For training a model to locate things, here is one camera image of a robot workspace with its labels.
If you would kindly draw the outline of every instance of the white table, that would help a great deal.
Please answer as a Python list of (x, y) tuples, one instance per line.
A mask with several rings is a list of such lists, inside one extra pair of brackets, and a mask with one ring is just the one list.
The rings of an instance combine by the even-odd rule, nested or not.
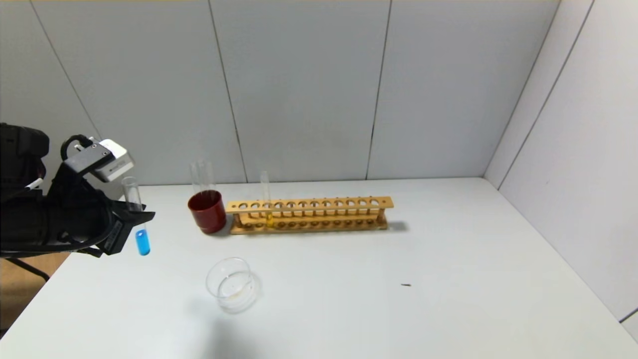
[[(218, 189), (226, 201), (260, 193)], [(273, 198), (391, 195), (390, 230), (254, 237), (202, 234), (190, 186), (141, 192), (157, 212), (151, 254), (133, 239), (115, 256), (72, 254), (0, 340), (0, 358), (638, 358), (483, 179), (272, 184)], [(230, 256), (263, 287), (237, 315), (204, 286)]]

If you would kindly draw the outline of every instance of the blue liquid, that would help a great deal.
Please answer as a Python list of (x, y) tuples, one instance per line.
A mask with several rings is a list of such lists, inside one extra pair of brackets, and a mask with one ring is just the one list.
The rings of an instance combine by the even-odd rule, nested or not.
[(146, 233), (146, 229), (140, 229), (135, 233), (135, 241), (137, 242), (137, 251), (141, 256), (146, 256), (151, 253), (151, 245), (149, 244), (149, 235)]

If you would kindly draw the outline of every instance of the floor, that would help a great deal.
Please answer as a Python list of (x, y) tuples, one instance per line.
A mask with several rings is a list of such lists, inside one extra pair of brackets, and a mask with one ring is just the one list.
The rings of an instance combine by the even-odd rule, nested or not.
[[(55, 253), (22, 260), (52, 275), (68, 256), (69, 253)], [(41, 277), (4, 259), (0, 260), (0, 329), (3, 333), (13, 324), (43, 285), (44, 280)]]

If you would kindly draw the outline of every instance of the robotic arm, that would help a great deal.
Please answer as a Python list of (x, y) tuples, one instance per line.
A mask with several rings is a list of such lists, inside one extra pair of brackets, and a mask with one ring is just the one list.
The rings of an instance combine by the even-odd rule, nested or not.
[[(68, 157), (73, 141), (79, 142), (75, 146), (79, 152)], [(41, 131), (0, 124), (0, 257), (119, 253), (131, 229), (152, 220), (155, 212), (134, 211), (125, 202), (109, 199), (84, 176), (115, 180), (133, 167), (128, 152), (108, 139), (71, 136), (62, 145), (63, 162), (44, 196), (36, 187), (46, 175), (41, 158), (48, 153), (48, 144)]]

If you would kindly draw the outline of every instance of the yellow liquid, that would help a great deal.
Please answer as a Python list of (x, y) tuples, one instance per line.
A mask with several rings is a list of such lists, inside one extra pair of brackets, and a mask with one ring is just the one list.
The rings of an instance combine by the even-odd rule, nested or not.
[(272, 213), (266, 213), (266, 226), (270, 228), (275, 226), (275, 220), (272, 219)]

